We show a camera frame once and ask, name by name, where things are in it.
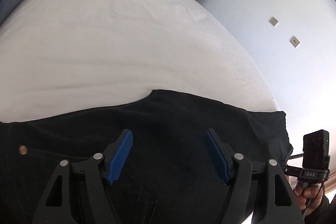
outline blue gripper pad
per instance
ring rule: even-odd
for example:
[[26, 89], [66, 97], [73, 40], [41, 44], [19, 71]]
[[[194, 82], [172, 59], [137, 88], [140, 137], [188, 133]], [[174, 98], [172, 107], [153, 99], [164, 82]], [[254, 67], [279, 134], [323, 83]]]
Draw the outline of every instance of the blue gripper pad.
[[218, 145], [216, 144], [214, 138], [211, 136], [208, 130], [205, 132], [204, 143], [211, 158], [212, 164], [216, 170], [218, 178], [222, 180], [226, 185], [230, 180], [228, 164], [223, 154], [221, 153]]
[[126, 133], [124, 139], [122, 140], [120, 146], [117, 149], [117, 152], [115, 152], [115, 155], [110, 162], [109, 175], [106, 178], [107, 182], [110, 185], [119, 178], [121, 170], [124, 167], [125, 161], [131, 150], [132, 144], [133, 144], [133, 134], [129, 130]]

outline white mattress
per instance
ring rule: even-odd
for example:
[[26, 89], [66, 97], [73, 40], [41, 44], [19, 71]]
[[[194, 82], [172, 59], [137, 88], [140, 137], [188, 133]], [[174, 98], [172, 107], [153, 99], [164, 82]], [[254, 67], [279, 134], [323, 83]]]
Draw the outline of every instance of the white mattress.
[[187, 92], [278, 110], [247, 52], [194, 0], [24, 0], [0, 26], [0, 121]]

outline light switch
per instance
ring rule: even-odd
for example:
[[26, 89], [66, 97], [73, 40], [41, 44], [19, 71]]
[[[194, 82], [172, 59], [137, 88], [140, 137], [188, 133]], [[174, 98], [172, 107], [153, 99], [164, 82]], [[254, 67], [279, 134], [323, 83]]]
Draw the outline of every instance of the light switch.
[[294, 47], [300, 45], [300, 41], [296, 37], [292, 37], [289, 41], [292, 43]]
[[272, 17], [270, 20], [269, 20], [270, 24], [272, 24], [274, 27], [278, 24], [278, 20], [275, 18], [275, 17]]

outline black wire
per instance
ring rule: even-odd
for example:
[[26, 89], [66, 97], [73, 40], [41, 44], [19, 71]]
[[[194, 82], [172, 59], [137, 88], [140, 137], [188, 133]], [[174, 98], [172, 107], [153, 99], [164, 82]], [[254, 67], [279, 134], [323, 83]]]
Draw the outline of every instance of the black wire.
[[324, 194], [324, 182], [321, 184], [320, 189], [319, 189], [317, 195], [316, 195], [314, 198], [310, 198], [310, 199], [308, 200], [308, 204], [307, 204], [306, 209], [304, 210], [303, 215], [302, 215], [303, 219], [306, 217], [306, 214], [307, 214], [307, 211], [308, 211], [308, 209], [309, 209], [309, 206], [310, 206], [311, 203], [316, 199], [316, 197], [319, 195], [321, 189], [323, 189], [323, 194]]

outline hand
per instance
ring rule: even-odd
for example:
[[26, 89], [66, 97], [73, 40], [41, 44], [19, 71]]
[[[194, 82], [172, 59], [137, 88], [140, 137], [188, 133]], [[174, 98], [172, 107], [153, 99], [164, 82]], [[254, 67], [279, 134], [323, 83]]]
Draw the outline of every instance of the hand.
[[294, 193], [296, 201], [299, 204], [300, 210], [306, 209], [305, 203], [308, 198], [316, 197], [315, 200], [311, 202], [307, 210], [306, 216], [310, 215], [313, 211], [315, 211], [315, 209], [317, 209], [317, 207], [321, 204], [323, 197], [323, 189], [320, 190], [320, 184], [314, 187], [309, 187], [305, 189], [305, 191], [303, 192], [303, 188], [301, 184], [298, 182], [295, 186]]

